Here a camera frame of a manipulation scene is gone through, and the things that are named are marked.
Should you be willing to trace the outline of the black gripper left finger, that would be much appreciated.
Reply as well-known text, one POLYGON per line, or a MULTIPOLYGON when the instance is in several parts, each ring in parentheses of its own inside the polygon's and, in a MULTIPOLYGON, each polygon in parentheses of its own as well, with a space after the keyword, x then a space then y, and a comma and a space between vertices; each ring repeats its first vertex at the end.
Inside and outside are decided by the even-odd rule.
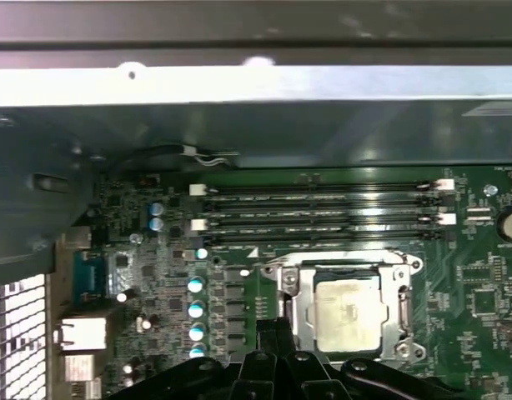
POLYGON ((227 366, 197 357, 136 382, 109 399, 272 399, 278 358, 260 340, 239 361, 227 366))

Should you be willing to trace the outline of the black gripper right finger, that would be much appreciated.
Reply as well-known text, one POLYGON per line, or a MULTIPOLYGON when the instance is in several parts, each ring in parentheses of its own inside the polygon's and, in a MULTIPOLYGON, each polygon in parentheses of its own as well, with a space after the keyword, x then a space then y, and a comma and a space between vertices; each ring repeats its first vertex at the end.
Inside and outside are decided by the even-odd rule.
POLYGON ((293 399, 463 399, 464 392, 438 378, 420 378, 367 358, 346 360, 338 369, 313 352, 298 350, 285 318, 277 320, 280 361, 293 399))

